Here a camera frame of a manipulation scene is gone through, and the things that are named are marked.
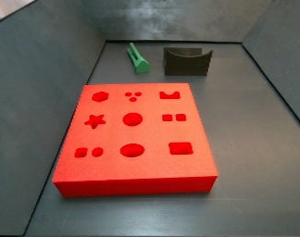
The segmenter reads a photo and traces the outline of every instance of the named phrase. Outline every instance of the circular hole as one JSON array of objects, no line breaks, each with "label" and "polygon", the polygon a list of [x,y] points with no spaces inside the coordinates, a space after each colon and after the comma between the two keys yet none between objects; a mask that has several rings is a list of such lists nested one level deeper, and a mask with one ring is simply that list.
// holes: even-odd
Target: circular hole
[{"label": "circular hole", "polygon": [[103,152],[104,152],[103,148],[95,147],[91,151],[91,154],[92,154],[93,157],[99,157],[100,155],[103,155]]},{"label": "circular hole", "polygon": [[123,117],[123,123],[125,126],[136,126],[141,123],[141,115],[137,113],[128,113]]},{"label": "circular hole", "polygon": [[144,148],[140,144],[129,143],[120,148],[120,153],[125,157],[140,156],[144,152]]}]

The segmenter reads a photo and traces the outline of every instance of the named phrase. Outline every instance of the star-shaped hole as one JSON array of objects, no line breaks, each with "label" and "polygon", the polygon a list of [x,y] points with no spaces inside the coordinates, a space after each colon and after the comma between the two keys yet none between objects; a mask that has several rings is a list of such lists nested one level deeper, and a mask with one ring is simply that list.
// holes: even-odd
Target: star-shaped hole
[{"label": "star-shaped hole", "polygon": [[105,122],[103,121],[103,116],[104,115],[89,115],[89,120],[84,122],[84,125],[91,125],[91,128],[95,129],[97,124],[105,124]]}]

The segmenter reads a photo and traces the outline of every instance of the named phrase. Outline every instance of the red box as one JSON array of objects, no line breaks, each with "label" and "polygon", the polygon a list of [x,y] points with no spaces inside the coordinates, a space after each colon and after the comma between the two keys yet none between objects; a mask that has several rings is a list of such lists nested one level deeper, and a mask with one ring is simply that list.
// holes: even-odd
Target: red box
[{"label": "red box", "polygon": [[188,84],[84,86],[53,175],[64,197],[208,192],[216,177]]}]

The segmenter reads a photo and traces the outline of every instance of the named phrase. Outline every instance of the table surface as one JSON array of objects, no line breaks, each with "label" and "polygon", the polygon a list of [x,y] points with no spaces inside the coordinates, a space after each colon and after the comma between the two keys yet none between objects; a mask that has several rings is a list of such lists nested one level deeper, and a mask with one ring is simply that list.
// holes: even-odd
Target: table surface
[{"label": "table surface", "polygon": [[[25,235],[300,235],[300,122],[242,46],[135,46],[149,73],[133,73],[127,43],[107,43],[89,84],[190,84],[219,170],[212,190],[64,199],[49,178]],[[164,46],[211,49],[208,75],[165,77]]]}]

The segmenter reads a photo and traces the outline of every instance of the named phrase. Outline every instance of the green peg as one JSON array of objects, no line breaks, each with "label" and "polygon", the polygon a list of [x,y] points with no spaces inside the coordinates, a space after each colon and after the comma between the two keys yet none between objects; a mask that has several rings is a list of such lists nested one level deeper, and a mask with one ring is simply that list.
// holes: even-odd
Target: green peg
[{"label": "green peg", "polygon": [[145,73],[149,71],[149,64],[148,62],[144,60],[144,58],[140,56],[135,45],[132,43],[128,44],[128,48],[125,49],[127,54],[129,56],[129,59],[132,61],[133,64],[133,68],[135,68],[135,73]]}]

